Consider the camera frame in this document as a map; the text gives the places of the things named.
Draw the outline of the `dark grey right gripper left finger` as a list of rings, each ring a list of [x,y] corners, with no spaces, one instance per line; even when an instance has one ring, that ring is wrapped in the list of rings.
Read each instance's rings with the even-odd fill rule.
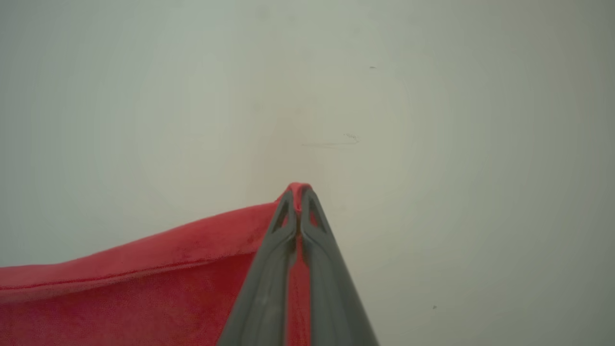
[[[296,260],[294,193],[275,210],[217,346],[286,346],[290,268]]]

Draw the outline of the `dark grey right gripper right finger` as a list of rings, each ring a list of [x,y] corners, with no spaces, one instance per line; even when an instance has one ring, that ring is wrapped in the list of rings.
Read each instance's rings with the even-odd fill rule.
[[[300,233],[309,267],[311,346],[379,346],[317,194],[303,191]]]

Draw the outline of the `red garment thin white stripes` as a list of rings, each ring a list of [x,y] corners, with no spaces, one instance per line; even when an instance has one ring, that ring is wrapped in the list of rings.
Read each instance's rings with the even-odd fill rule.
[[[278,202],[0,267],[0,346],[216,346]]]

